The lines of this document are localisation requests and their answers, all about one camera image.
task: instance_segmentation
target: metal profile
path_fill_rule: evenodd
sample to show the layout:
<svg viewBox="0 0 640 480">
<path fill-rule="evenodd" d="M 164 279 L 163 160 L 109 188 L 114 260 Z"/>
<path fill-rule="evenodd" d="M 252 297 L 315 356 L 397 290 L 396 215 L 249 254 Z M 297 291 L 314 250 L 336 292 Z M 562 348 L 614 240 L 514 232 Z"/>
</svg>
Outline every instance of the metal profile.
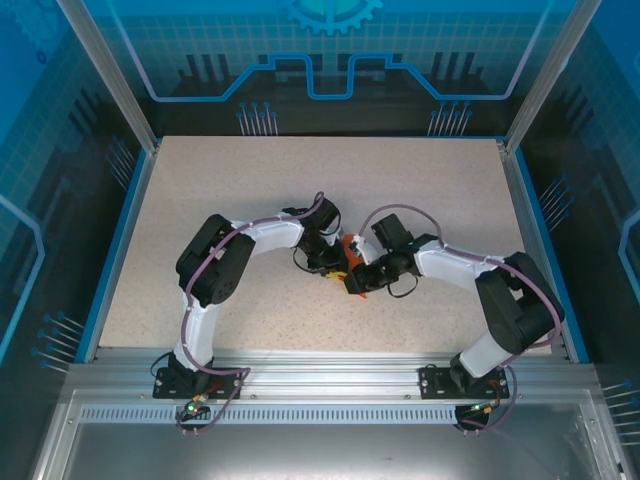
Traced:
<svg viewBox="0 0 640 480">
<path fill-rule="evenodd" d="M 88 404 L 152 405 L 149 365 L 163 352 L 156 349 L 99 349 L 89 365 L 71 365 L 61 400 Z M 234 405 L 379 404 L 459 405 L 473 400 L 421 400 L 418 368 L 447 366 L 452 354 L 371 354 L 312 352 L 214 352 L 216 366 L 251 367 Z M 584 392 L 597 391 L 595 367 L 575 365 L 548 355 L 526 355 L 513 366 L 522 404 L 575 404 Z M 166 404 L 182 405 L 184 402 Z"/>
<path fill-rule="evenodd" d="M 173 425 L 176 405 L 100 405 L 82 407 L 80 423 Z M 193 425 L 206 424 L 220 409 Z M 221 425 L 441 425 L 454 424 L 455 407 L 436 405 L 231 405 Z"/>
<path fill-rule="evenodd" d="M 533 82 L 531 90 L 529 90 L 507 132 L 505 143 L 507 153 L 510 155 L 516 151 L 529 127 L 531 127 L 542 104 L 569 61 L 573 50 L 589 26 L 593 15 L 596 13 L 598 6 L 600 6 L 600 2 L 601 0 L 576 1 L 575 7 L 569 14 L 562 31 L 542 65 L 536 80 Z"/>
<path fill-rule="evenodd" d="M 82 1 L 57 2 L 140 145 L 148 154 L 153 154 L 156 150 L 156 137 L 91 14 Z"/>
<path fill-rule="evenodd" d="M 533 205 L 531 204 L 531 199 L 526 194 L 522 172 L 515 161 L 515 153 L 507 153 L 503 145 L 500 146 L 500 149 L 500 158 L 502 159 L 502 166 L 509 186 L 509 192 L 511 193 L 516 218 L 518 219 L 518 226 L 520 227 L 524 248 L 540 267 L 542 274 L 557 294 L 558 287 L 553 277 L 551 263 L 545 254 L 542 236 L 536 226 Z M 552 347 L 552 352 L 560 354 L 561 356 L 568 355 L 571 361 L 579 362 L 578 353 L 567 322 L 562 324 L 562 339 L 564 340 L 564 348 Z"/>
</svg>

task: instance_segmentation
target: speckled tabletop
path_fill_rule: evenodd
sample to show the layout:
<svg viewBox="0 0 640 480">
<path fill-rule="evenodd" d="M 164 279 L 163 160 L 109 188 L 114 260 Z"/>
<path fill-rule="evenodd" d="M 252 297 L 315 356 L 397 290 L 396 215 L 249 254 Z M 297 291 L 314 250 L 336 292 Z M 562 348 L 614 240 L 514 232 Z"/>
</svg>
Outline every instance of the speckled tabletop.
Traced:
<svg viewBox="0 0 640 480">
<path fill-rule="evenodd" d="M 452 245 L 497 255 L 523 248 L 494 140 L 165 137 L 100 345 L 173 346 L 182 309 L 175 263 L 204 220 L 305 207 L 318 190 L 341 209 L 347 232 L 378 206 L 402 202 L 434 215 Z M 415 236 L 432 232 L 423 218 L 397 213 Z M 251 260 L 215 346 L 455 352 L 486 328 L 475 293 L 423 278 L 404 299 L 381 290 L 364 300 L 301 272 L 291 253 Z"/>
</svg>

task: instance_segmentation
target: purple cable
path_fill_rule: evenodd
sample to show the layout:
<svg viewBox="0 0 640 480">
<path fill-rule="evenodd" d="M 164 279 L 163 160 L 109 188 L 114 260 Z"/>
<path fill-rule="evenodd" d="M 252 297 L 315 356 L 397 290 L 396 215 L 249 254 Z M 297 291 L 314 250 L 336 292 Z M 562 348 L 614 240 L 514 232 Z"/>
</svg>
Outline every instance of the purple cable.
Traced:
<svg viewBox="0 0 640 480">
<path fill-rule="evenodd" d="M 200 277 L 200 275 L 202 275 L 202 272 L 205 271 L 205 269 L 209 266 L 209 264 L 216 257 L 218 252 L 220 252 L 225 247 L 225 245 L 227 243 L 229 243 L 233 239 L 233 237 L 235 237 L 236 235 L 239 235 L 240 233 L 242 233 L 245 230 L 253 227 L 254 225 L 262 225 L 264 223 L 281 222 L 283 219 L 286 219 L 286 220 L 301 220 L 303 218 L 306 218 L 309 215 L 312 215 L 316 210 L 318 210 L 318 208 L 320 208 L 320 205 L 322 204 L 322 200 L 324 200 L 324 192 L 318 192 L 318 193 L 316 193 L 316 195 L 315 195 L 315 197 L 313 199 L 313 205 L 311 206 L 311 208 L 309 208 L 306 212 L 304 212 L 304 213 L 302 213 L 300 215 L 292 215 L 292 216 L 286 215 L 284 217 L 275 216 L 275 217 L 261 218 L 259 220 L 254 220 L 253 222 L 246 223 L 246 224 L 236 228 L 235 230 L 231 231 L 230 233 L 228 233 L 220 241 L 220 243 L 218 243 L 213 248 L 213 250 L 211 250 L 211 252 L 209 253 L 209 256 L 207 258 L 205 258 L 204 262 L 202 262 L 202 264 L 194 272 L 193 276 L 189 280 L 189 283 L 187 283 L 187 288 L 185 288 L 185 294 L 187 296 L 187 308 L 186 308 L 186 310 L 184 312 L 184 316 L 182 317 L 182 326 L 180 327 L 180 343 L 182 344 L 182 351 L 184 352 L 185 357 L 187 357 L 187 359 L 198 370 L 200 370 L 202 372 L 205 372 L 205 373 L 208 373 L 209 375 L 218 375 L 218 376 L 222 376 L 222 375 L 238 375 L 238 374 L 241 375 L 240 381 L 238 382 L 238 385 L 233 390 L 231 395 L 229 395 L 229 399 L 225 402 L 225 404 L 222 406 L 222 408 L 216 414 L 216 416 L 213 418 L 213 420 L 211 420 L 211 422 L 209 422 L 208 424 L 206 424 L 205 426 L 203 426 L 200 429 L 194 429 L 194 433 L 203 432 L 205 430 L 208 430 L 209 428 L 211 428 L 222 417 L 224 412 L 229 407 L 229 404 L 231 403 L 231 400 L 240 391 L 240 388 L 242 388 L 242 386 L 244 385 L 245 380 L 247 379 L 247 377 L 249 376 L 249 373 L 251 372 L 251 368 L 248 368 L 248 367 L 247 368 L 236 368 L 236 369 L 233 369 L 233 370 L 215 370 L 215 369 L 212 369 L 212 368 L 207 368 L 204 365 L 200 365 L 196 361 L 196 359 L 193 358 L 193 355 L 191 355 L 191 352 L 189 351 L 189 348 L 187 346 L 187 325 L 189 324 L 189 316 L 191 315 L 191 310 L 193 309 L 193 304 L 194 304 L 194 298 L 193 298 L 193 295 L 191 295 L 191 290 L 193 289 L 193 286 L 195 285 L 196 280 L 198 280 L 198 277 Z M 187 431 L 187 430 L 184 430 L 184 428 L 182 426 L 182 421 L 180 419 L 180 414 L 178 414 L 178 417 L 176 418 L 176 426 L 178 428 L 181 428 L 184 432 Z"/>
<path fill-rule="evenodd" d="M 473 253 L 462 252 L 460 250 L 456 250 L 455 248 L 448 246 L 446 243 L 444 243 L 444 240 L 442 238 L 442 227 L 440 227 L 440 224 L 438 223 L 438 221 L 435 218 L 433 218 L 431 215 L 429 215 L 427 212 L 425 212 L 423 210 L 420 210 L 419 208 L 414 207 L 412 205 L 405 205 L 403 203 L 392 203 L 392 204 L 389 204 L 389 205 L 384 205 L 384 206 L 382 206 L 380 208 L 376 208 L 373 212 L 371 212 L 371 214 L 364 221 L 364 224 L 362 225 L 362 228 L 360 228 L 360 231 L 358 232 L 358 235 L 361 236 L 361 237 L 364 236 L 364 232 L 365 232 L 367 226 L 369 225 L 369 222 L 371 221 L 371 219 L 375 215 L 377 215 L 378 213 L 382 212 L 383 210 L 389 210 L 389 209 L 393 209 L 393 208 L 402 208 L 402 209 L 405 209 L 405 210 L 411 210 L 413 212 L 419 213 L 420 215 L 426 217 L 433 224 L 433 226 L 436 228 L 436 235 L 438 237 L 438 243 L 447 252 L 449 252 L 449 253 L 451 253 L 453 255 L 456 255 L 458 257 L 466 258 L 466 259 L 469 259 L 469 260 L 475 260 L 475 261 L 478 261 L 478 262 L 486 262 L 486 263 L 489 263 L 491 265 L 495 265 L 498 268 L 502 268 L 503 270 L 506 270 L 507 272 L 509 272 L 509 274 L 511 274 L 514 277 L 518 278 L 527 287 L 529 287 L 531 289 L 531 291 L 533 291 L 533 293 L 536 294 L 536 296 L 542 301 L 544 306 L 547 307 L 547 309 L 549 310 L 549 313 L 551 314 L 551 318 L 553 319 L 554 330 L 553 330 L 553 334 L 551 335 L 551 337 L 549 339 L 543 340 L 542 342 L 539 342 L 539 343 L 534 343 L 529 348 L 546 347 L 547 345 L 551 345 L 552 343 L 554 343 L 558 339 L 558 337 L 560 336 L 560 332 L 562 330 L 562 320 L 560 319 L 560 315 L 558 315 L 558 312 L 556 311 L 555 307 L 553 306 L 553 303 L 551 302 L 549 297 L 547 297 L 545 295 L 545 293 L 540 289 L 540 287 L 538 287 L 525 274 L 523 274 L 519 270 L 516 270 L 515 268 L 511 267 L 510 265 L 507 265 L 504 262 L 501 262 L 499 260 L 495 260 L 495 259 L 493 259 L 493 258 L 491 258 L 489 256 L 482 256 L 482 255 L 476 255 L 476 254 L 473 254 Z"/>
</svg>

